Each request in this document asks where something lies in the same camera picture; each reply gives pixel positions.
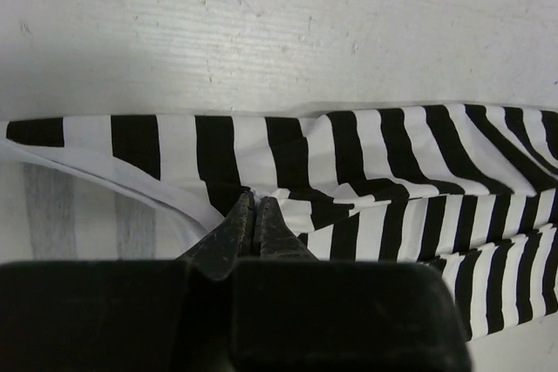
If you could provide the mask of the black white striped tank top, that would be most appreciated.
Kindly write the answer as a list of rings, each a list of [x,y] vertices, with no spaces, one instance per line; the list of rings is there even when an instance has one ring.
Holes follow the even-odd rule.
[[[319,259],[439,269],[470,340],[557,310],[555,112],[21,120],[1,161],[3,260],[173,258],[250,192]]]

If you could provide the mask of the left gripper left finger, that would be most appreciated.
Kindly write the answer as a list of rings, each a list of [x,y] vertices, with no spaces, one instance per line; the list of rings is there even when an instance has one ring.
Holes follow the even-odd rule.
[[[252,192],[245,192],[224,221],[179,260],[211,281],[222,281],[230,275],[239,258],[251,255],[254,228],[255,198]]]

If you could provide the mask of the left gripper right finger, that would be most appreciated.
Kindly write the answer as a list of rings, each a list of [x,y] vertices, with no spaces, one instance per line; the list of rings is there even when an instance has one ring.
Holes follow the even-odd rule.
[[[267,260],[317,260],[287,227],[273,197],[263,198],[257,209],[255,255]]]

